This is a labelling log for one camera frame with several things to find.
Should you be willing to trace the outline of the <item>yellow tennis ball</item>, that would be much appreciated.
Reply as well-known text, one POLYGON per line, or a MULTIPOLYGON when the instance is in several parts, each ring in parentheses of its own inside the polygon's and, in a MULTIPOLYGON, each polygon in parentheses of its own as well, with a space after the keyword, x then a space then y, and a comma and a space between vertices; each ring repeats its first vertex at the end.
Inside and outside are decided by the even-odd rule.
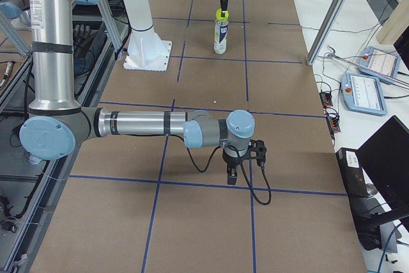
POLYGON ((229 18, 229 12, 227 10, 223 10, 222 8, 219 8, 216 13, 215 13, 215 18, 217 21, 227 21, 229 18))

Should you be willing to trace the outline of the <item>clear tennis ball can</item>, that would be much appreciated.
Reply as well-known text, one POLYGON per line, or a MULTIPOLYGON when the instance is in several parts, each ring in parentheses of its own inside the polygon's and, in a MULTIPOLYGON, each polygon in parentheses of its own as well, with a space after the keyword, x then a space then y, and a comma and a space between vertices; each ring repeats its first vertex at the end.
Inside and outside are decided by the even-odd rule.
POLYGON ((229 26, 228 20, 216 20, 215 21, 213 49, 216 54, 224 54, 226 52, 228 26, 229 26))

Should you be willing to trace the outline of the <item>orange black connector block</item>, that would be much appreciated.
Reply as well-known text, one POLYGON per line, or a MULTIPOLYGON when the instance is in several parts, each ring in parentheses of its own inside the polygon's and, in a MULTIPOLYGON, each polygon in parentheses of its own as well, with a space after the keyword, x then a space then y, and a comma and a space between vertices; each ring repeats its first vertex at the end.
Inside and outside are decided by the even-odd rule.
POLYGON ((323 108, 326 107, 332 107, 333 103, 332 103, 332 94, 330 92, 320 92, 320 100, 322 103, 323 108))

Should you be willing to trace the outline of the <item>black computer box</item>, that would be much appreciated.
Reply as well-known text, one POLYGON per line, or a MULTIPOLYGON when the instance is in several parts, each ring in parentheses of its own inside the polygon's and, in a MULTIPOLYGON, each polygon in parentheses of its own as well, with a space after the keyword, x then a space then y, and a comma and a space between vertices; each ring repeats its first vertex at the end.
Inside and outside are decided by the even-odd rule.
POLYGON ((336 152, 336 157, 344 188, 349 197, 370 198, 378 194, 378 189, 374 184, 365 181, 356 150, 340 148, 336 152))

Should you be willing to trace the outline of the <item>near teach pendant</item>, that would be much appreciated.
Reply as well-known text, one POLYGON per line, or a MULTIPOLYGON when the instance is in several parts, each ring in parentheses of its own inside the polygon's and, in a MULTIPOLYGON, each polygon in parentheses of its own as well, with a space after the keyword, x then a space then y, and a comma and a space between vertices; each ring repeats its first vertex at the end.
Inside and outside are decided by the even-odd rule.
POLYGON ((341 79, 341 93, 349 111, 385 116, 387 106, 377 77, 346 72, 341 79))

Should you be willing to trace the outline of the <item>teach pendant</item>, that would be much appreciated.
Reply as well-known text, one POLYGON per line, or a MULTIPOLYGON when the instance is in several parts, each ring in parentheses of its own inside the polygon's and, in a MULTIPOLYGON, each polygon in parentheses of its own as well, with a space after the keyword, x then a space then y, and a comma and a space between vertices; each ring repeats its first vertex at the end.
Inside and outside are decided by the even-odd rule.
POLYGON ((377 47, 367 47, 363 51, 359 64, 359 71, 363 74, 375 76, 381 82, 389 84, 388 78, 396 78, 401 57, 397 52, 388 52, 377 47))
POLYGON ((341 93, 349 111, 385 116, 387 106, 377 77, 346 72, 341 79, 341 93))

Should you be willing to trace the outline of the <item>black monitor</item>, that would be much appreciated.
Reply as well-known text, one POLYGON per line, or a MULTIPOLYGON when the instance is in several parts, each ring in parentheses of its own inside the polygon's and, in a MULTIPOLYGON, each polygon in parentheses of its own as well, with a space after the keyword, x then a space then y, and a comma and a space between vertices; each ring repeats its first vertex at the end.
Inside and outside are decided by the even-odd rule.
POLYGON ((357 150, 357 157, 386 201, 408 203, 408 127, 397 116, 357 150))

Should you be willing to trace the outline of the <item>far teach pendant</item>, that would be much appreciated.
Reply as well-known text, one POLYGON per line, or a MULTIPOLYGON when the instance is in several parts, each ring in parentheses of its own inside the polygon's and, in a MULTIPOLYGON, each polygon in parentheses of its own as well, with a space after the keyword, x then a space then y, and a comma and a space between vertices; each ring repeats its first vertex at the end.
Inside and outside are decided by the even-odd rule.
POLYGON ((367 47, 363 51, 359 64, 359 71, 363 74, 375 76, 381 82, 389 84, 388 78, 396 78, 401 57, 397 52, 388 52, 377 47, 367 47))

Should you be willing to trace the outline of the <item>wooden board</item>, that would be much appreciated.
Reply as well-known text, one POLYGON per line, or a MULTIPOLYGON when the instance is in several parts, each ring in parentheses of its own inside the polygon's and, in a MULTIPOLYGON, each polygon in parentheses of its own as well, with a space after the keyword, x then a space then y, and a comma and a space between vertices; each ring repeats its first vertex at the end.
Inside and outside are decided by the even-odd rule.
POLYGON ((409 0, 401 0, 391 13, 388 21, 376 35, 380 44, 393 45, 409 24, 409 0))

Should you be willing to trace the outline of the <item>white pedestal column base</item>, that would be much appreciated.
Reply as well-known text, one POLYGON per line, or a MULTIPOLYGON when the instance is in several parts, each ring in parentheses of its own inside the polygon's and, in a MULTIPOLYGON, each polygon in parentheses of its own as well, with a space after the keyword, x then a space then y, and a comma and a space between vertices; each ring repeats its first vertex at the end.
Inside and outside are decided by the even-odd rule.
POLYGON ((149 0, 123 0, 132 30, 124 68, 127 70, 167 70, 172 42, 156 33, 149 0))

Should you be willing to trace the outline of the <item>aluminium frame post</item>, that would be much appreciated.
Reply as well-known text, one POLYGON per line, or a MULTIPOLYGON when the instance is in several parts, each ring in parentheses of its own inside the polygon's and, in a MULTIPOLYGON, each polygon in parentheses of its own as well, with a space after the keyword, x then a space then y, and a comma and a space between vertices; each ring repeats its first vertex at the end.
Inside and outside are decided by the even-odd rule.
POLYGON ((313 45, 308 53, 306 64, 312 66, 316 61, 318 54, 329 35, 336 18, 346 0, 332 0, 325 18, 321 24, 313 45))

